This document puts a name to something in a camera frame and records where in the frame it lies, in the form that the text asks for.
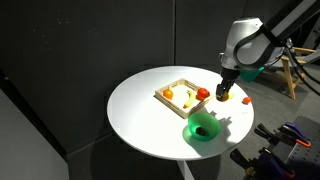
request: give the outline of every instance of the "wooden box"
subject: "wooden box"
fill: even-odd
[[[186,119],[192,113],[202,108],[212,99],[212,92],[210,92],[210,96],[204,99],[203,101],[195,99],[195,101],[190,107],[183,108],[184,104],[189,99],[188,90],[194,91],[195,94],[197,94],[199,88],[200,87],[195,85],[194,83],[182,78],[156,90],[155,97],[163,104],[165,104],[168,108],[170,108],[172,111],[177,113],[179,116]],[[170,89],[174,94],[171,100],[163,96],[163,91],[165,91],[166,89]]]

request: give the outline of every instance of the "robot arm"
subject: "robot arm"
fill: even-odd
[[[291,1],[265,24],[258,18],[235,21],[226,49],[220,55],[223,80],[217,85],[217,100],[228,99],[227,94],[240,76],[240,69],[259,69],[281,54],[286,46],[284,40],[319,11],[320,0]]]

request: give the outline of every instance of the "green object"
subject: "green object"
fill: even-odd
[[[189,131],[199,141],[210,141],[221,131],[220,122],[211,114],[196,112],[188,118]]]
[[[240,69],[240,77],[244,82],[252,82],[263,70],[263,66],[255,70]]]

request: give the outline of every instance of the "round white table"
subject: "round white table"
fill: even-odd
[[[149,69],[129,77],[113,91],[107,114],[112,128],[127,144],[151,156],[176,160],[186,177],[190,173],[186,160],[213,157],[232,148],[247,135],[254,115],[252,104],[242,103],[248,95],[234,84],[232,99],[219,102],[213,98],[199,110],[214,115],[220,121],[221,132],[209,142],[193,139],[188,120],[154,96],[155,90],[181,78],[205,87],[212,95],[222,80],[217,73],[194,67]]]

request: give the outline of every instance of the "green cup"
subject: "green cup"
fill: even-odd
[[[210,141],[221,131],[220,122],[211,114],[196,112],[188,118],[189,131],[199,141]]]

